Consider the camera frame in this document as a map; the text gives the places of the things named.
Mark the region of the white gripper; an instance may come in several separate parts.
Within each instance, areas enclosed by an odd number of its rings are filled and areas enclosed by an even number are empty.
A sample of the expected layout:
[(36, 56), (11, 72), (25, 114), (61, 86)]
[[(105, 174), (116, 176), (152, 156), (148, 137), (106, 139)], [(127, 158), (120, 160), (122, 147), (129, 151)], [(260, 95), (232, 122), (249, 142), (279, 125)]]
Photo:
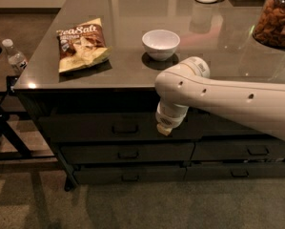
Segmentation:
[(160, 101), (157, 105), (155, 118), (158, 122), (157, 131), (162, 135), (169, 135), (177, 128), (187, 115), (188, 107)]

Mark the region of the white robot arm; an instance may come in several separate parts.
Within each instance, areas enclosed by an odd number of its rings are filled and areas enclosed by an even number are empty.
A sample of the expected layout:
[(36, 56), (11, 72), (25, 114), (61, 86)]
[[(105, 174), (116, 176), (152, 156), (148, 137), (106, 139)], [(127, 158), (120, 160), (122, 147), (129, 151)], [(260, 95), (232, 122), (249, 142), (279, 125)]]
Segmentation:
[(160, 96), (157, 130), (163, 135), (193, 107), (285, 141), (285, 84), (213, 80), (203, 59), (189, 57), (161, 72), (154, 86)]

